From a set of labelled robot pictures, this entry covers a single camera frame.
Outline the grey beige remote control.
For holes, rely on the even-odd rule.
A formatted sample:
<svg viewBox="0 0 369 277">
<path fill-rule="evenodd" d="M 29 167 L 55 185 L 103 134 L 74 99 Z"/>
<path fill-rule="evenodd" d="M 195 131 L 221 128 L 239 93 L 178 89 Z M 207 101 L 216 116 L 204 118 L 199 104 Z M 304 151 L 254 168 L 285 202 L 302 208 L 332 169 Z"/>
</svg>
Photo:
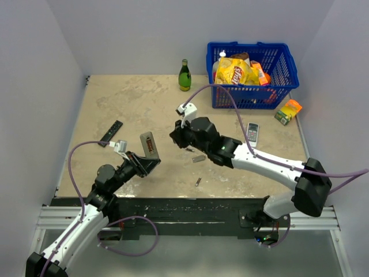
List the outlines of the grey beige remote control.
<svg viewBox="0 0 369 277">
<path fill-rule="evenodd" d="M 140 140 L 146 158 L 160 159 L 152 132 L 141 134 Z"/>
</svg>

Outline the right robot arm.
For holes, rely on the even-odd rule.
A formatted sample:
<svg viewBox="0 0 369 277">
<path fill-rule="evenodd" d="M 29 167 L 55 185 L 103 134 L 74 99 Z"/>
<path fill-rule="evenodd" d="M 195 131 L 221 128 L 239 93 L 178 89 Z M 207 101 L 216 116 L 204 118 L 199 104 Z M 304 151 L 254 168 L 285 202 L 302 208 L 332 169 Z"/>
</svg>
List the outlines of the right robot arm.
<svg viewBox="0 0 369 277">
<path fill-rule="evenodd" d="M 332 187 L 321 163 L 286 160 L 262 151 L 249 150 L 246 143 L 222 136 L 207 117 L 190 123 L 175 122 L 170 138 L 179 148 L 194 147 L 219 166 L 247 170 L 286 186 L 290 191 L 265 199 L 257 212 L 260 225 L 269 227 L 281 216 L 300 211 L 319 217 Z"/>
</svg>

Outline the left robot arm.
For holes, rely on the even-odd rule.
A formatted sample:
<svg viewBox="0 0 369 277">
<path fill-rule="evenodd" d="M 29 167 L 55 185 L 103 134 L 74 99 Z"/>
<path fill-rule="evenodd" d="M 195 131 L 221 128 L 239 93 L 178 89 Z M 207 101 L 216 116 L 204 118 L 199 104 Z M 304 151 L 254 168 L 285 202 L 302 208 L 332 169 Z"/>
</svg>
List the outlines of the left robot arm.
<svg viewBox="0 0 369 277">
<path fill-rule="evenodd" d="M 161 162 L 130 151 L 125 155 L 119 167 L 110 164 L 99 167 L 92 190 L 81 200 L 81 210 L 75 219 L 49 247 L 28 257 L 26 276 L 68 276 L 76 259 L 100 230 L 118 223 L 115 192 L 134 176 L 146 177 Z"/>
</svg>

